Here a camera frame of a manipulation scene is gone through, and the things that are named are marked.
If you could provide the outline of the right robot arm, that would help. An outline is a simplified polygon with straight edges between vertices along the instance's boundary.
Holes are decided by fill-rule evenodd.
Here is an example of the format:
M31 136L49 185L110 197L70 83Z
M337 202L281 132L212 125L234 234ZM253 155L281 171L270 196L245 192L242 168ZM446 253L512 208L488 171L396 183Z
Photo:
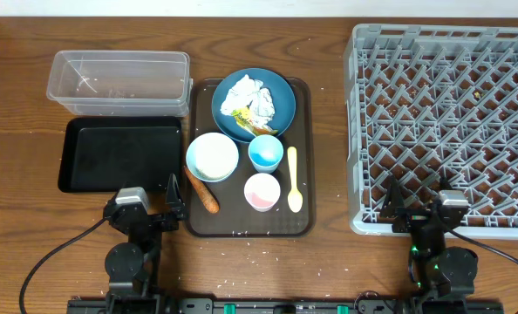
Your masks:
M470 249L448 247L445 234L460 226L468 208L466 196L445 179L432 201L409 208L398 181L390 179L380 216L392 219L394 233L411 236L408 267L411 279L419 285L419 291L404 303L406 311L467 310L466 296L474 293L478 256Z

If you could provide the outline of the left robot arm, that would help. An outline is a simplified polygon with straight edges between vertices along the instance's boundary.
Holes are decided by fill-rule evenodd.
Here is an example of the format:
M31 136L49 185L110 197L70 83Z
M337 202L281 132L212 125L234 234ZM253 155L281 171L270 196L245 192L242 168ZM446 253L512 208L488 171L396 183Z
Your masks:
M177 177L168 178L167 212L150 214L150 202L144 188L122 188L104 207L103 218L128 240L114 246L105 259L109 276L106 309L115 305L146 303L158 311L164 306L164 293L158 286L162 235L179 229L187 219L185 203Z

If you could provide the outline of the yellow green snack wrapper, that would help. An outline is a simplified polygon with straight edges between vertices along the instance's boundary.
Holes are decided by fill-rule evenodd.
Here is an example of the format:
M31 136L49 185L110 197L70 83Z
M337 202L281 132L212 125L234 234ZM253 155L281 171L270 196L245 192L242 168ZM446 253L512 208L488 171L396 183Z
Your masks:
M244 129L248 133L253 134L254 136L275 135L278 133L277 130L272 129L267 124L259 125L258 121L253 120L254 115L248 107L234 110L231 113L231 116L235 119L236 124L240 128Z

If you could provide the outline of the light blue cup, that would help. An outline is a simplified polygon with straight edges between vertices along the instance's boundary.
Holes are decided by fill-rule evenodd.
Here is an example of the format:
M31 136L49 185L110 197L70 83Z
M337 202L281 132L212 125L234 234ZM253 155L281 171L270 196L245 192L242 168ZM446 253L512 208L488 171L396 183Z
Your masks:
M249 143L248 155L259 173L273 173L282 161L283 154L282 142L273 135L260 135Z

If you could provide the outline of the white pink cup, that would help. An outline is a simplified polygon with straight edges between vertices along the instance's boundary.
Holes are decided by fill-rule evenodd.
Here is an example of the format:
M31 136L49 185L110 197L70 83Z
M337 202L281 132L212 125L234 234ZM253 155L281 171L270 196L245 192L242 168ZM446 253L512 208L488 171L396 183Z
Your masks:
M254 174L247 179L244 185L245 200L258 212L271 210L278 202L280 195L280 184L271 174Z

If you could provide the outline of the white tissue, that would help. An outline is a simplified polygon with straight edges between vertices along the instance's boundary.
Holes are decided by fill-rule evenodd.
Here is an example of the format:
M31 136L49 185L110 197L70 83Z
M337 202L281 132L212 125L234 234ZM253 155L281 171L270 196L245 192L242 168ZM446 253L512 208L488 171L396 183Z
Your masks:
M268 125L276 111L270 90L263 85L261 80L245 74L228 90L221 104L221 113L231 115L236 109L248 107L254 115L253 120L259 125Z

